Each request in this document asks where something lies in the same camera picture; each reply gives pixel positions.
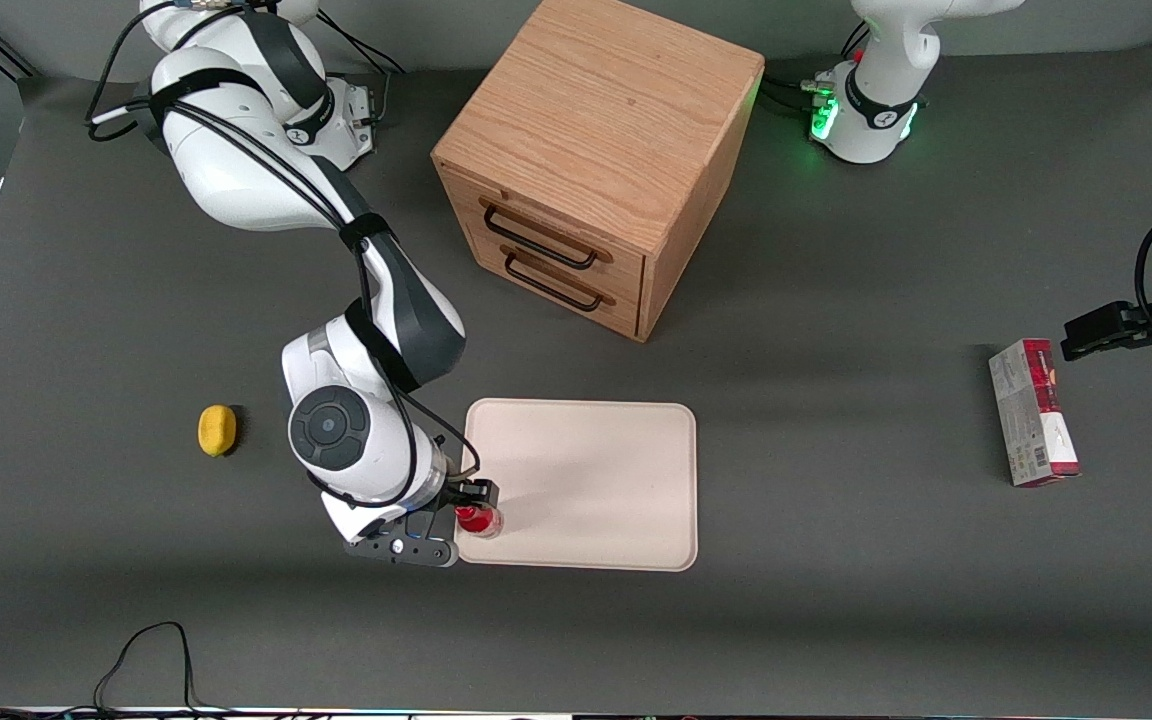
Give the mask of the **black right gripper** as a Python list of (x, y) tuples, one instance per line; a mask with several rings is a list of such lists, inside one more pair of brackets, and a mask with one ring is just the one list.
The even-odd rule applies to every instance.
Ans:
[(493, 480), (445, 480), (438, 497), (404, 516), (404, 538), (407, 541), (454, 541), (460, 507), (497, 509), (498, 502), (499, 488)]

